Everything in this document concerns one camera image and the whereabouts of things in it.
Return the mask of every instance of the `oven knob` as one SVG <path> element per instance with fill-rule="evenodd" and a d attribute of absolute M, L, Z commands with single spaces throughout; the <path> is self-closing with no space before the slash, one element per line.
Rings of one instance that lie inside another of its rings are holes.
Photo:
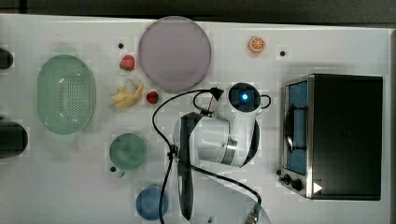
<path fill-rule="evenodd" d="M 300 191 L 303 189 L 303 183 L 299 178 L 297 178 L 295 180 L 291 180 L 291 187 L 297 191 Z"/>
<path fill-rule="evenodd" d="M 291 178 L 289 175 L 283 175 L 283 177 L 279 178 L 280 181 L 283 181 L 286 185 L 290 184 Z"/>

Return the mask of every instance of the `cup handle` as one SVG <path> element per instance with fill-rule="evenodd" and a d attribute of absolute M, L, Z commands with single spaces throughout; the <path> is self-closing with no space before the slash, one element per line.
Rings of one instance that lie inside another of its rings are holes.
<path fill-rule="evenodd" d="M 125 171 L 120 170 L 120 172 L 119 172 L 119 178 L 123 177 L 124 175 L 125 175 Z"/>

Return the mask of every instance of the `black wire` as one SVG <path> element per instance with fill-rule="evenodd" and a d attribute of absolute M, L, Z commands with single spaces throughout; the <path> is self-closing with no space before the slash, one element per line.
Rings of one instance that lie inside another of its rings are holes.
<path fill-rule="evenodd" d="M 260 196 L 260 194 L 259 194 L 256 190 L 251 189 L 250 187 L 248 187 L 248 186 L 242 184 L 241 182 L 238 182 L 238 181 L 233 180 L 233 179 L 231 179 L 231 178 L 225 177 L 225 176 L 223 176 L 223 175 L 216 175 L 216 174 L 214 174 L 214 173 L 208 172 L 208 171 L 206 171 L 206 170 L 204 170 L 204 169 L 201 169 L 201 168 L 199 168 L 199 167 L 196 167 L 196 166 L 193 166 L 193 165 L 191 165 L 191 164 L 189 164 L 189 163 L 186 163 L 185 161 L 182 161 L 182 160 L 178 160 L 178 162 L 181 163 L 181 164 L 183 164 L 183 165 L 185 165 L 185 166 L 188 166 L 188 167 L 190 167 L 191 169 L 193 169 L 193 170 L 195 170 L 195 171 L 198 171 L 198 172 L 200 172 L 200 173 L 202 173 L 202 174 L 211 175 L 211 176 L 214 176 L 214 177 L 217 178 L 217 179 L 222 179 L 222 180 L 228 181 L 228 182 L 230 182 L 230 183 L 233 183 L 233 184 L 235 184 L 235 185 L 237 185 L 237 186 L 239 186 L 239 187 L 242 187 L 242 188 L 248 190 L 250 193 L 254 194 L 254 196 L 256 196 L 256 198 L 257 198 L 257 203 L 258 203 L 258 204 L 262 204 L 262 197 Z"/>
<path fill-rule="evenodd" d="M 190 94 L 190 93 L 193 93 L 193 92 L 199 92 L 198 94 L 195 95 L 195 97 L 194 97 L 194 99 L 193 99 L 193 103 L 194 103 L 194 105 L 195 105 L 195 98 L 196 98 L 196 96 L 198 96 L 198 95 L 200 95 L 200 94 L 202 94 L 202 93 L 204 93 L 204 92 L 209 92 L 209 90 L 186 91 L 186 92 L 183 92 L 183 93 L 181 93 L 181 94 L 179 94 L 179 95 L 176 95 L 176 96 L 174 96 L 174 97 L 168 99 L 167 101 L 163 102 L 160 106 L 158 106 L 158 108 L 154 111 L 154 114 L 152 115 L 152 120 L 151 120 L 152 126 L 154 127 L 155 131 L 163 138 L 163 140 L 165 141 L 166 145 L 168 145 L 168 147 L 169 147 L 169 152 L 168 152 L 168 154 L 167 154 L 167 155 L 168 155 L 168 158 L 169 158 L 169 164 L 168 164 L 168 169 L 166 170 L 165 179 L 163 180 L 163 187 L 161 188 L 160 204 L 159 204 L 159 208 L 158 208 L 158 213 L 159 213 L 159 215 L 160 215 L 160 221 L 161 221 L 162 224 L 164 224 L 164 222 L 163 222 L 163 210 L 162 210 L 162 208 L 163 208 L 163 195 L 164 195 L 165 188 L 166 188 L 166 183 L 167 183 L 167 181 L 168 181 L 169 174 L 170 174 L 170 171 L 171 171 L 171 168 L 172 168 L 172 163 L 173 163 L 174 155 L 176 155 L 177 150 L 176 150 L 176 147 L 175 147 L 175 146 L 172 146 L 171 143 L 169 142 L 169 140 L 165 137 L 165 135 L 157 128 L 157 125 L 155 124 L 155 117 L 156 117 L 158 111 L 159 111 L 164 105 L 166 105 L 167 103 L 169 103 L 170 101 L 176 99 L 177 97 L 180 97 L 180 96 L 183 96 L 183 95 L 187 95 L 187 94 Z M 184 165 L 186 165 L 186 166 L 189 166 L 191 169 L 196 170 L 196 171 L 198 171 L 198 172 L 200 172 L 200 173 L 202 173 L 202 174 L 214 176 L 215 178 L 218 178 L 218 179 L 222 179 L 222 180 L 231 182 L 231 183 L 233 183 L 233 184 L 235 184 L 235 185 L 238 185 L 238 186 L 240 186 L 240 187 L 242 187 L 242 188 L 248 190 L 249 192 L 251 192 L 252 194 L 254 194 L 254 195 L 257 197 L 257 203 L 258 203 L 258 204 L 262 204 L 262 197 L 260 197 L 259 193 L 257 193 L 254 189 L 251 189 L 251 188 L 249 188 L 248 186 L 246 186 L 246 185 L 244 185 L 244 184 L 242 184 L 242 183 L 240 183 L 240 182 L 238 182 L 238 181 L 236 181 L 236 180 L 233 180 L 233 179 L 231 179 L 231 178 L 228 178 L 228 177 L 225 177 L 225 176 L 222 176 L 222 175 L 213 174 L 213 173 L 208 172 L 208 171 L 206 171 L 206 170 L 204 170 L 204 169 L 201 169 L 201 168 L 199 168 L 199 167 L 193 166 L 193 165 L 191 165 L 191 164 L 187 164 L 187 163 L 184 162 L 184 161 L 179 161 L 179 162 L 182 163 L 182 164 L 184 164 Z"/>
<path fill-rule="evenodd" d="M 195 102 L 199 95 L 201 95 L 202 93 L 207 93 L 207 92 L 210 92 L 210 91 L 203 91 L 203 92 L 198 92 L 197 94 L 195 94 L 194 98 L 192 98 L 192 104 L 195 106 L 195 108 L 197 108 L 198 110 L 201 110 L 201 114 L 209 116 L 209 115 L 211 115 L 213 113 L 212 111 L 209 111 L 210 105 L 209 105 L 208 109 L 205 109 L 205 108 L 203 108 L 201 106 L 198 106 L 198 104 Z"/>
<path fill-rule="evenodd" d="M 192 103 L 194 104 L 195 108 L 197 108 L 197 109 L 199 109 L 199 110 L 202 110 L 202 108 L 201 108 L 200 106 L 198 106 L 197 103 L 195 103 L 195 100 L 196 100 L 197 97 L 198 97 L 199 95 L 201 95 L 202 93 L 204 93 L 204 92 L 198 92 L 198 93 L 196 93 L 196 94 L 194 95 L 194 98 L 192 98 Z"/>
<path fill-rule="evenodd" d="M 212 105 L 212 101 L 213 101 L 213 95 L 212 95 L 212 98 L 210 98 L 210 102 L 209 102 L 209 106 L 207 107 L 207 111 L 209 111 L 210 106 Z"/>
<path fill-rule="evenodd" d="M 268 104 L 266 106 L 263 106 L 262 109 L 268 108 L 268 106 L 270 106 L 270 104 L 271 104 L 271 97 L 269 95 L 265 95 L 265 94 L 261 95 L 261 97 L 268 98 Z"/>

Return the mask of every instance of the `red strawberry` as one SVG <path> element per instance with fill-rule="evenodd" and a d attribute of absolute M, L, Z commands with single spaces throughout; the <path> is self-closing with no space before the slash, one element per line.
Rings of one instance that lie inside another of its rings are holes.
<path fill-rule="evenodd" d="M 148 93 L 148 95 L 146 96 L 146 99 L 148 100 L 149 103 L 151 103 L 152 105 L 155 105 L 158 103 L 158 93 L 156 91 L 151 91 Z"/>
<path fill-rule="evenodd" d="M 134 57 L 132 55 L 125 55 L 120 62 L 120 69 L 125 71 L 134 70 Z"/>

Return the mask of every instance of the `purple plate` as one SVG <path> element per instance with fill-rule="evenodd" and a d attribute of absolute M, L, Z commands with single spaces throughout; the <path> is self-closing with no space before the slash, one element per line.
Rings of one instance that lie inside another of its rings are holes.
<path fill-rule="evenodd" d="M 165 17 L 143 34 L 139 62 L 149 79 L 167 91 L 186 90 L 204 78 L 210 65 L 204 30 L 183 17 Z"/>

